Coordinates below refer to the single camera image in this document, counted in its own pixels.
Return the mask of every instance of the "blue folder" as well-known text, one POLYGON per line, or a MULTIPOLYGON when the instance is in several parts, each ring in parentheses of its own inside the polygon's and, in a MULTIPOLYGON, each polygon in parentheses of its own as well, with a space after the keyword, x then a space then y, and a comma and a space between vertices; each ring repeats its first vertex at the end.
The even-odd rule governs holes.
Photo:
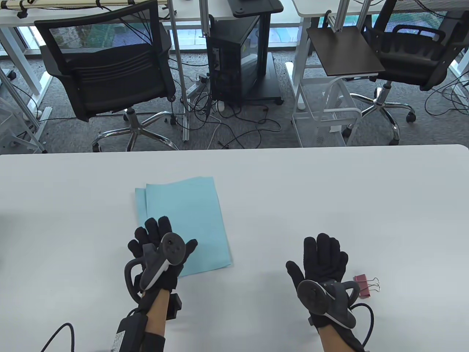
POLYGON ((185 242, 195 238, 181 276, 224 268, 232 264, 218 195, 212 177, 195 177, 173 184, 148 184, 135 189, 138 221, 166 215, 173 232, 185 242))

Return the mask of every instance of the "chrome chair base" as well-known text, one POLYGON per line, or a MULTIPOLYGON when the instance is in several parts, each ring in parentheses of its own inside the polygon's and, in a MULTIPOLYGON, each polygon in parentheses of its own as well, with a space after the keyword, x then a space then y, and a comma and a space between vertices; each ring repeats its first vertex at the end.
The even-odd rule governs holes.
POLYGON ((129 121, 130 126, 126 128, 119 128, 117 130, 111 130, 107 132, 100 133, 96 139, 93 141, 92 147, 94 152, 101 152, 101 147, 99 146, 98 142, 106 137, 114 137, 114 136, 122 136, 125 134, 130 134, 130 140, 127 143, 126 152, 131 152, 134 149, 135 141, 139 135, 143 135, 149 137, 151 139, 157 140, 158 142, 163 143, 164 145, 170 147, 174 150, 179 150, 176 144, 174 144, 170 139, 154 133, 152 131, 146 130, 145 127, 150 126, 152 123, 158 121, 163 116, 172 116, 173 114, 169 111, 161 111, 152 117, 149 117, 142 123, 140 123, 137 119, 137 115, 133 108, 128 108, 124 110, 124 119, 129 121))
MULTIPOLYGON (((416 116, 415 116, 415 110, 409 104, 386 102, 386 98, 389 94, 389 91, 391 90, 391 83, 392 81, 387 81, 383 85, 383 88, 380 88, 380 87, 376 88, 375 99, 371 99, 371 98, 365 97, 360 94, 355 94, 355 93, 351 93, 350 96, 353 99, 356 99, 358 101, 361 101, 365 104, 370 105, 368 108, 362 111, 362 118, 366 117, 367 115, 371 114, 374 111, 378 111, 381 113, 381 115, 385 119, 387 119, 387 121, 389 122, 393 130, 393 139, 391 140, 391 142, 389 142, 389 145, 398 145, 399 140, 401 138, 401 133, 399 131, 399 126, 397 122, 393 119, 388 109, 409 110, 409 113, 407 114, 407 117, 406 117, 407 122, 415 122, 416 116)), ((345 138, 350 136, 352 129, 353 129, 353 125, 348 125, 347 128, 342 132, 342 136, 345 138)))

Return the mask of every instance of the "computer case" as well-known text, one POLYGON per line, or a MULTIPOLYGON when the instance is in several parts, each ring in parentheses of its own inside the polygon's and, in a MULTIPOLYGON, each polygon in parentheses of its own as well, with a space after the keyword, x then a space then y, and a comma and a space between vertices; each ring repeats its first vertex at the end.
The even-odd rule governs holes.
POLYGON ((259 16, 212 22, 207 37, 213 100, 241 104, 256 82, 259 16))

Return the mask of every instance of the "carpet floor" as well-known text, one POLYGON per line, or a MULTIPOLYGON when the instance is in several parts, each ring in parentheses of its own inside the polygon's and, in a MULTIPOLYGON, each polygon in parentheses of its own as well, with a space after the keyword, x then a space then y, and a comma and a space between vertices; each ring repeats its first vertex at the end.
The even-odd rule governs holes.
MULTIPOLYGON (((284 99, 284 104, 277 106, 273 103, 267 104, 268 111, 263 106, 243 106, 240 113, 230 118, 223 116, 233 115, 233 111, 226 107, 222 116, 218 112, 213 113, 215 117, 221 119, 223 123, 230 126, 218 125, 216 120, 210 118, 207 123, 202 125, 195 116, 191 118, 191 129, 197 129, 190 132, 190 139, 186 143, 182 142, 182 128, 172 126, 169 122, 160 120, 149 127, 150 130, 159 133, 171 139, 181 149, 221 149, 222 145, 229 145, 229 148, 292 148, 298 147, 299 143, 295 130, 290 123, 291 115, 294 111, 295 97, 290 87, 287 72, 284 63, 292 61, 293 52, 274 52, 274 62, 279 79, 280 90, 284 99), (273 121, 267 121, 263 124, 255 123, 258 120, 267 118, 273 121), (233 134, 239 136, 247 131, 252 131, 233 141, 233 134)), ((194 64, 203 64, 207 61, 206 54, 183 54, 183 61, 194 64)), ((44 64, 41 60, 30 60, 38 77, 44 71, 44 64)), ((318 63, 315 55, 308 58, 308 63, 318 63)), ((176 66, 175 62, 170 61, 170 65, 176 66)), ((14 68, 10 61, 1 61, 2 68, 14 68)), ((192 85, 192 80, 199 73, 206 73, 208 67, 184 66, 186 87, 192 85)), ((175 80, 179 80, 178 72, 173 70, 175 80)), ((305 77, 320 77, 324 73, 321 70, 306 70, 305 77)), ((448 73, 446 81, 449 83, 454 80, 454 76, 448 73)), ((29 89, 18 74, 13 80, 18 87, 29 92, 29 89)), ((370 82, 369 80, 358 80, 346 83, 351 92, 362 94, 368 97, 373 96, 376 87, 381 86, 383 82, 370 82)), ((180 87, 176 85, 176 102, 173 103, 175 113, 182 112, 182 104, 179 102, 181 96, 180 87)), ((407 123, 405 117, 407 111, 396 109, 392 111, 401 128, 401 145, 422 145, 422 144, 462 144, 469 147, 469 117, 458 112, 449 111, 441 116, 432 116, 425 111, 424 103, 431 92, 421 92, 419 87, 407 84, 394 83, 387 101, 405 102, 411 104, 417 116, 415 123, 407 123)), ((319 95, 310 92, 313 98, 319 95)), ((0 97, 12 100, 5 87, 0 88, 0 97)), ((114 116, 97 116, 90 119, 89 123, 82 122, 74 117, 73 110, 68 101, 67 95, 57 79, 53 79, 41 104, 40 109, 46 106, 53 108, 51 119, 47 122, 41 142, 44 143, 49 153, 86 153, 91 152, 91 143, 98 133, 102 131, 122 128, 128 125, 122 118, 122 114, 117 113, 114 116)), ((361 103, 357 103, 358 108, 364 108, 361 103)), ((440 94, 434 94, 430 97, 427 109, 432 113, 444 112, 453 105, 440 94)), ((171 111, 171 104, 166 99, 154 99, 134 106, 139 119, 144 120, 152 113, 162 110, 171 111)), ((366 117, 358 126, 356 138, 353 145, 387 145, 392 139, 392 131, 389 123, 379 113, 373 113, 366 117)), ((119 136, 105 138, 100 142, 103 152, 124 151, 129 140, 128 136, 119 136)), ((318 142, 320 146, 334 146, 333 141, 327 138, 327 131, 319 134, 318 142)), ((8 143, 0 141, 0 153, 30 153, 23 146, 11 146, 8 143)), ((140 136, 136 142, 134 150, 165 150, 167 147, 157 141, 140 136)))

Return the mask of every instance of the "black glove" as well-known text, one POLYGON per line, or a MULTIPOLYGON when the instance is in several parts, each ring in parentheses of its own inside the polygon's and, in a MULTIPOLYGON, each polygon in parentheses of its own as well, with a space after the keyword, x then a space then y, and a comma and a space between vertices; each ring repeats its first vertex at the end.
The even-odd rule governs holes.
MULTIPOLYGON (((298 265, 292 261, 286 264, 288 274, 293 280, 295 290, 303 280, 317 283, 335 280, 340 282, 345 274, 348 255, 340 251, 339 241, 325 233, 320 233, 318 239, 306 237, 304 239, 303 266, 304 276, 298 265)), ((311 314, 314 326, 322 328, 331 324, 331 320, 323 315, 311 314)))
MULTIPOLYGON (((157 248, 161 242, 162 237, 168 233, 172 232, 171 223, 169 222, 168 217, 163 216, 158 219, 158 222, 154 218, 150 218, 145 221, 146 230, 143 227, 139 227, 135 230, 135 238, 129 242, 128 248, 132 252, 135 258, 143 256, 143 245, 147 243, 153 243, 157 248)), ((145 292, 144 297, 142 298, 139 308, 148 308, 150 309, 153 301, 157 297, 159 290, 168 290, 172 291, 177 286, 177 278, 184 267, 189 255, 197 247, 197 241, 195 239, 190 240, 186 243, 186 255, 179 265, 170 265, 169 268, 164 271, 155 284, 145 292)), ((140 278, 142 274, 138 274, 134 279, 134 289, 140 291, 140 278)))

